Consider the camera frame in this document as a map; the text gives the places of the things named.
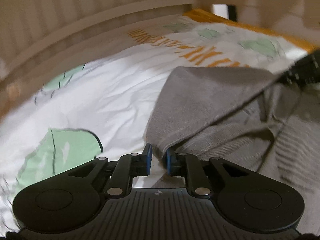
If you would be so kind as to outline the cream wooden bed frame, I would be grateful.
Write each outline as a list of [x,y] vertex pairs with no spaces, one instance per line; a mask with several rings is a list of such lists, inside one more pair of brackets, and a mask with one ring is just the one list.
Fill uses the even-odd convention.
[[241,23],[319,44],[319,0],[1,0],[1,115],[92,60],[87,48],[101,40],[219,4]]

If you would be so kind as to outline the grey knit hooded sweater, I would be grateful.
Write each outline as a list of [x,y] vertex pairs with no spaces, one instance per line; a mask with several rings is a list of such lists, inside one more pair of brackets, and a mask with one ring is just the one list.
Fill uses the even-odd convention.
[[173,147],[221,157],[319,197],[319,96],[255,68],[177,67],[146,128],[157,157]]

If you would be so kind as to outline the white leaf-print bed sheet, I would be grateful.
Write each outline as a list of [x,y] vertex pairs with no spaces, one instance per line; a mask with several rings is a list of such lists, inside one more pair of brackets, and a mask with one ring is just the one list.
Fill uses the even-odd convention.
[[194,9],[165,24],[136,27],[89,50],[1,116],[1,235],[16,231],[12,201],[24,187],[95,157],[143,149],[156,99],[172,70],[286,69],[316,49],[297,36]]

